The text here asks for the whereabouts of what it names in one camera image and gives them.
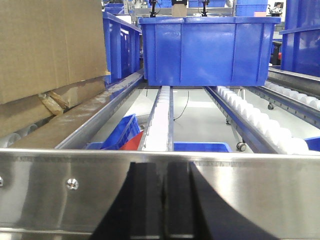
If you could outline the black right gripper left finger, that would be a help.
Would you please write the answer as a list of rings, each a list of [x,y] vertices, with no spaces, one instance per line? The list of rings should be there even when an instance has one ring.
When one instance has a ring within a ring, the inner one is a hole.
[[[92,240],[163,240],[163,176],[165,165],[127,162],[107,167],[101,185],[108,208]]]

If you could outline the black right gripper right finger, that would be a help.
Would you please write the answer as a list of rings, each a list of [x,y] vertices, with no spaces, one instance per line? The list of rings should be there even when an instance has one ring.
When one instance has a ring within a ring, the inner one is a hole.
[[[275,240],[210,186],[193,162],[170,162],[166,175],[169,240]]]

